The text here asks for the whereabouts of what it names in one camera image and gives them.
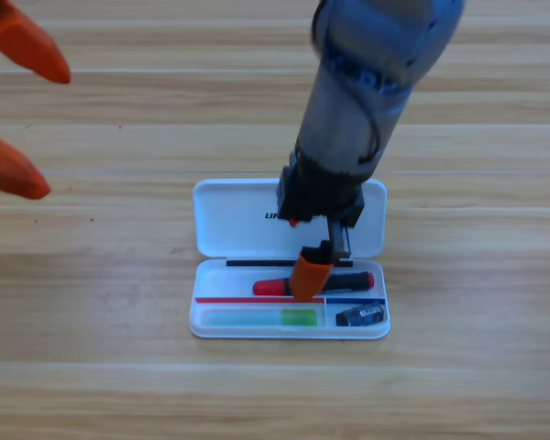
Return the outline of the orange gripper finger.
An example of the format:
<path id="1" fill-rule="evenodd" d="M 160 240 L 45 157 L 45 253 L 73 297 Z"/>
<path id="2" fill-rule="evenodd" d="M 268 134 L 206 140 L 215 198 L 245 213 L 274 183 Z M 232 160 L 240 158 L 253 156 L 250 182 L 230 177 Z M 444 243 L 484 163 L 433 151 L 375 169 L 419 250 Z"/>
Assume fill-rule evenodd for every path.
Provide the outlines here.
<path id="1" fill-rule="evenodd" d="M 49 184 L 38 168 L 0 138 L 0 192 L 40 200 L 50 191 Z"/>

